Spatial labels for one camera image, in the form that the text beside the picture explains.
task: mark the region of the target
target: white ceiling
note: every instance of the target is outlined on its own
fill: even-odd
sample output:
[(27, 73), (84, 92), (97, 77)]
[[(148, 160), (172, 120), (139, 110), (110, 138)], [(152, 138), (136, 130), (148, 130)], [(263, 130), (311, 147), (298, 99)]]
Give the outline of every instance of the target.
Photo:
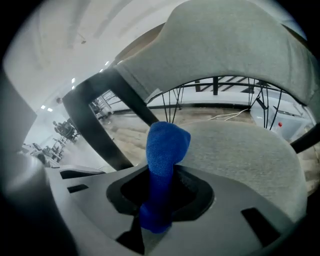
[[(111, 63), (136, 38), (166, 22), (184, 1), (45, 1), (12, 41), (4, 70), (34, 111), (43, 104), (54, 108), (56, 97), (63, 97), (72, 85), (106, 68), (106, 61)], [(251, 1), (301, 34), (290, 15), (275, 2)]]

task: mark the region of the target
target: gray fabric backrest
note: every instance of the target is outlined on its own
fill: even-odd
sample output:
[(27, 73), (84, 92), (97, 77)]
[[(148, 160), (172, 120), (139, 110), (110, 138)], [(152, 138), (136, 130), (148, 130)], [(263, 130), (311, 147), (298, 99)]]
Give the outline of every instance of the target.
[(116, 69), (145, 102), (202, 78), (263, 80), (308, 105), (320, 121), (317, 60), (280, 23), (247, 0), (182, 3), (158, 37)]

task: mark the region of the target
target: blue cloth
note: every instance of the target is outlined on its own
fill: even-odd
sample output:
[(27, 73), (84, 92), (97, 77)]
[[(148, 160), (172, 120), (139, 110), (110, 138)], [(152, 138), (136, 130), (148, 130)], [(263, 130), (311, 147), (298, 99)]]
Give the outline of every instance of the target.
[(145, 149), (149, 166), (149, 197), (139, 211), (142, 228), (162, 233), (171, 225), (173, 165), (185, 157), (190, 138), (190, 133), (175, 124), (156, 122), (151, 125)]

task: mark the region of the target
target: beige floor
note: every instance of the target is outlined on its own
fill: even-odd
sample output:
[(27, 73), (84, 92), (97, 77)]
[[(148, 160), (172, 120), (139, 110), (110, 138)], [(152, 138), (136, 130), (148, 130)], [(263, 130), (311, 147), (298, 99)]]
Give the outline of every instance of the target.
[[(176, 111), (174, 123), (182, 126), (186, 123), (208, 120), (222, 114), (239, 112), (238, 109), (222, 108), (183, 108)], [(166, 121), (164, 109), (153, 109), (152, 112), (160, 121)], [(171, 120), (174, 109), (171, 109)], [(228, 122), (245, 122), (254, 124), (249, 112), (243, 112), (239, 116), (230, 119)], [(145, 149), (149, 127), (134, 113), (113, 114), (103, 121), (106, 131), (114, 137), (114, 142), (125, 154), (125, 156), (137, 165), (145, 159)], [(308, 192), (311, 194), (320, 182), (320, 144), (298, 154), (300, 164), (305, 173)], [(100, 169), (105, 172), (112, 172), (113, 169), (80, 137), (79, 140), (66, 147), (66, 153), (61, 160), (61, 164), (76, 164)]]

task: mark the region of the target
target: seat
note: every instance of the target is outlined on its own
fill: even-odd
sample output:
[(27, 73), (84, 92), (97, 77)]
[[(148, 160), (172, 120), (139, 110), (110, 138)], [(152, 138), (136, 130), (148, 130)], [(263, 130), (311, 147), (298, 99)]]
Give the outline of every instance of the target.
[(191, 142), (179, 164), (246, 184), (294, 222), (306, 214), (305, 176), (283, 138), (242, 122), (201, 121), (181, 127), (191, 134)]

